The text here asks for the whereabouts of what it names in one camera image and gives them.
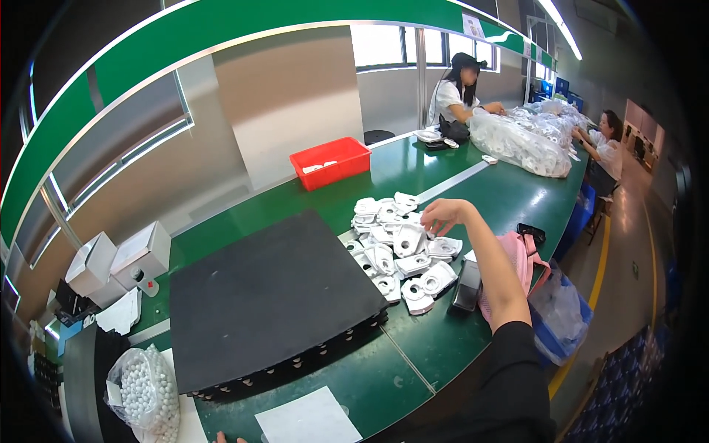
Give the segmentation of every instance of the hand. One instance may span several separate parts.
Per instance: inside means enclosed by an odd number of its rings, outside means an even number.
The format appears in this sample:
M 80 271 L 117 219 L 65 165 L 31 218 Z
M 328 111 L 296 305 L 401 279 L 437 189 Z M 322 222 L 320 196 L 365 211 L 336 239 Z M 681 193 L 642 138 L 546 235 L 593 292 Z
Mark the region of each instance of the hand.
M 488 111 L 490 114 L 498 114 L 500 116 L 506 116 L 507 112 L 505 111 L 504 106 L 502 106 L 502 103 L 499 101 L 494 101 L 492 103 L 488 103 L 483 106 L 483 109 L 485 111 Z
M 226 443 L 226 435 L 224 435 L 224 432 L 217 432 L 217 441 L 212 443 Z M 246 440 L 243 438 L 237 438 L 236 443 L 246 443 Z
M 453 226 L 464 223 L 471 208 L 473 204 L 467 200 L 439 198 L 423 210 L 421 224 L 427 231 L 442 237 Z

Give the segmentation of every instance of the green table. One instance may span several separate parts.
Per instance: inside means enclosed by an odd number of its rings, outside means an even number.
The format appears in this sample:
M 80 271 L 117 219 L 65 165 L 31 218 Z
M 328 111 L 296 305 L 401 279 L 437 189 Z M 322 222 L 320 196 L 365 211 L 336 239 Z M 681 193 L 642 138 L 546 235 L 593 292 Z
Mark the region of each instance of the green table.
M 175 272 L 241 237 L 285 217 L 314 208 L 337 234 L 350 229 L 355 202 L 364 197 L 383 198 L 396 191 L 417 195 L 479 163 L 482 153 L 470 144 L 458 150 L 428 153 L 415 137 L 394 140 L 373 150 L 371 171 L 313 192 L 294 179 L 254 196 L 212 217 L 172 240 L 170 271 Z M 439 197 L 465 198 L 479 209 L 493 232 L 502 235 L 523 222 L 542 228 L 546 243 L 539 248 L 548 260 L 557 246 L 576 202 L 588 159 L 572 161 L 566 179 L 535 176 L 499 162 L 443 192 Z M 470 244 L 464 228 L 448 234 Z M 462 254 L 451 263 L 460 268 Z M 132 333 L 169 317 L 169 275 L 159 277 L 160 292 L 143 299 L 143 316 Z M 196 401 L 209 441 L 216 432 L 260 441 L 254 414 L 329 386 L 350 411 L 350 419 L 363 437 L 369 437 L 406 416 L 460 374 L 489 344 L 491 331 L 479 313 L 468 318 L 446 315 L 452 291 L 439 298 L 425 315 L 408 314 L 405 303 L 389 308 L 389 321 L 369 344 L 341 360 L 293 383 L 237 402 L 217 405 Z M 154 342 L 171 347 L 169 331 Z

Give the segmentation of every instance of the yellow floor line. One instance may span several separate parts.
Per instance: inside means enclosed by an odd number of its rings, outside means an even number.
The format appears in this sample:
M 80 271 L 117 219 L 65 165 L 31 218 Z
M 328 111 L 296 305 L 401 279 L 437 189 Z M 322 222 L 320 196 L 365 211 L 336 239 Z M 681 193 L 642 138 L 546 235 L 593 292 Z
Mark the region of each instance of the yellow floor line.
M 591 290 L 591 297 L 588 299 L 588 305 L 591 309 L 596 309 L 596 303 L 598 302 L 598 294 L 601 293 L 601 284 L 603 283 L 603 275 L 605 274 L 605 263 L 608 261 L 608 243 L 610 242 L 610 217 L 605 218 L 605 225 L 603 227 L 603 246 L 601 247 L 601 259 L 598 261 L 598 271 L 596 271 L 596 280 L 593 282 L 593 289 Z M 552 378 L 552 382 L 549 383 L 549 399 L 551 400 L 559 390 L 562 382 L 566 378 L 566 375 L 571 369 L 571 365 L 574 364 L 576 359 L 577 349 L 571 356 L 571 358 L 563 365 L 557 373 Z
M 645 219 L 647 220 L 647 230 L 650 232 L 650 250 L 652 251 L 652 320 L 650 327 L 655 330 L 655 317 L 657 317 L 657 262 L 655 261 L 655 241 L 652 238 L 652 227 L 650 226 L 650 216 L 647 214 L 645 202 L 642 202 L 645 209 Z

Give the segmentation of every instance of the plastic bag in blue bin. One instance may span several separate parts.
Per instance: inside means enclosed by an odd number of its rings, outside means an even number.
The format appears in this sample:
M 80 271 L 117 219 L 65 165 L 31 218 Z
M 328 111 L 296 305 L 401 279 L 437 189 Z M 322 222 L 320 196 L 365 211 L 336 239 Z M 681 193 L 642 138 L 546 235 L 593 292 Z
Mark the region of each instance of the plastic bag in blue bin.
M 552 363 L 561 366 L 583 343 L 593 313 L 556 262 L 549 265 L 552 275 L 528 300 L 536 311 L 532 317 L 537 314 L 542 321 L 534 325 L 535 344 Z

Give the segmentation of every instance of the pink mesh backpack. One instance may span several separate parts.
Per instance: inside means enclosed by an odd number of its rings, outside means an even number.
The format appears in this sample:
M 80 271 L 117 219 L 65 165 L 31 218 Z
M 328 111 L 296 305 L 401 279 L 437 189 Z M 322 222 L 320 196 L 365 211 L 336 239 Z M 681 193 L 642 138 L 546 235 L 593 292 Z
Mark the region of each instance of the pink mesh backpack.
M 549 275 L 552 273 L 552 270 L 549 268 L 549 263 L 546 263 L 539 256 L 537 246 L 530 234 L 521 235 L 510 231 L 497 238 L 500 240 L 500 243 L 502 243 L 502 248 L 504 248 L 505 252 L 507 252 L 507 255 L 510 257 L 512 266 L 517 271 L 517 277 L 520 279 L 522 289 L 529 296 L 530 292 L 543 285 L 549 278 Z M 544 267 L 544 272 L 537 281 L 537 284 L 535 284 L 534 288 L 530 291 L 534 263 L 541 264 Z M 485 317 L 485 320 L 490 323 L 490 303 L 487 301 L 484 284 L 482 295 L 478 300 L 478 306 L 480 306 L 480 311 L 483 317 Z

